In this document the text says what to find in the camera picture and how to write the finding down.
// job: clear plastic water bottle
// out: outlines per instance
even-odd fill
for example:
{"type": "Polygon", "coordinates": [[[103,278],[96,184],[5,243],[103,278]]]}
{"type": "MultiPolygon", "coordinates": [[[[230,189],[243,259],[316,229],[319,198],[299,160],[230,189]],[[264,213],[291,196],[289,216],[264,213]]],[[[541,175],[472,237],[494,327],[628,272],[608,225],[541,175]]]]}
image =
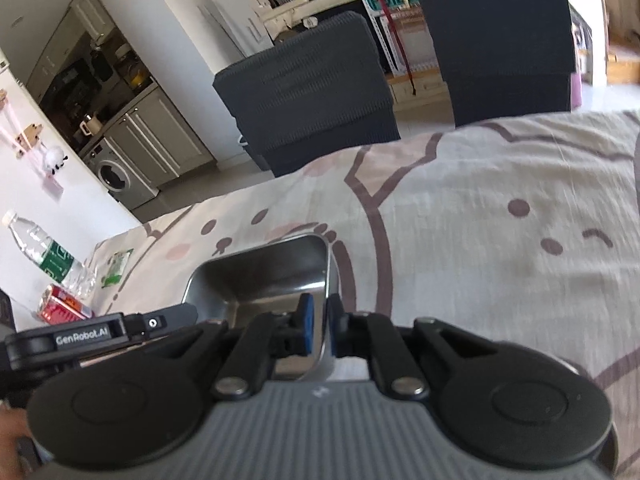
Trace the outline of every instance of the clear plastic water bottle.
{"type": "Polygon", "coordinates": [[[22,253],[76,298],[87,298],[95,288],[95,272],[65,251],[34,222],[20,218],[15,211],[2,217],[22,253]]]}

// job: red strap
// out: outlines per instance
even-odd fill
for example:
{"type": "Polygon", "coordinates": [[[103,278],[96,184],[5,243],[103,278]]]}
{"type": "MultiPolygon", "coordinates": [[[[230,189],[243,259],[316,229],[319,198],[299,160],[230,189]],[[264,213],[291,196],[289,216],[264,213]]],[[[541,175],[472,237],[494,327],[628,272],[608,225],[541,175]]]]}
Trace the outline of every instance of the red strap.
{"type": "Polygon", "coordinates": [[[398,44],[398,48],[400,49],[400,54],[402,55],[402,60],[404,61],[404,65],[406,66],[406,73],[409,76],[409,81],[411,82],[411,88],[414,90],[415,95],[415,84],[414,84],[414,76],[411,73],[411,67],[409,66],[409,61],[406,58],[406,52],[404,51],[404,45],[402,45],[402,41],[400,41],[400,36],[398,36],[398,30],[396,29],[396,24],[394,22],[393,17],[391,16],[391,11],[389,10],[388,5],[385,0],[378,0],[380,2],[380,6],[382,7],[382,11],[385,13],[385,16],[389,22],[389,27],[391,28],[391,32],[396,38],[396,43],[398,44]]]}

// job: human hand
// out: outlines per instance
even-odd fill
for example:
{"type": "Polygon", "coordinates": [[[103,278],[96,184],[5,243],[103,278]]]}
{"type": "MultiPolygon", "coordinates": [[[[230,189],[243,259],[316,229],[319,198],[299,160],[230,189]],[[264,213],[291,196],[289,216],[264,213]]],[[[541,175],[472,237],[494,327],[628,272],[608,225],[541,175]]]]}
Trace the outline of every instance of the human hand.
{"type": "Polygon", "coordinates": [[[0,480],[22,480],[24,474],[16,451],[17,441],[31,436],[27,412],[0,406],[0,480]]]}

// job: metal screw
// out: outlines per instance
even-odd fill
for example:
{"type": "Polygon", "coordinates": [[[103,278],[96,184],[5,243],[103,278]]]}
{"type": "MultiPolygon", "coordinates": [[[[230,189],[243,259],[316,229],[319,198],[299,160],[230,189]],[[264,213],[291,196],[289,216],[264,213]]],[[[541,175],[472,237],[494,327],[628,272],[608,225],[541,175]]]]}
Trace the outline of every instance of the metal screw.
{"type": "Polygon", "coordinates": [[[248,389],[249,385],[240,377],[225,377],[216,383],[216,390],[222,395],[238,396],[244,394],[248,389]]]}
{"type": "Polygon", "coordinates": [[[420,395],[424,391],[424,384],[415,377],[400,377],[391,383],[391,389],[398,395],[411,397],[420,395]]]}

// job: plush toy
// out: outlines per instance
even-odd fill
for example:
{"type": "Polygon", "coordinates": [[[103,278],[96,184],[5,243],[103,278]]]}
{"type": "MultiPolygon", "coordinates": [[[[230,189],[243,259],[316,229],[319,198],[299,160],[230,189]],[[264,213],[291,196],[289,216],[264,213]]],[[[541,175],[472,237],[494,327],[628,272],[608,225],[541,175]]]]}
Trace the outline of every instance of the plush toy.
{"type": "Polygon", "coordinates": [[[47,149],[42,159],[44,171],[55,175],[56,171],[59,171],[65,165],[65,160],[67,159],[68,156],[65,155],[59,146],[47,149]]]}

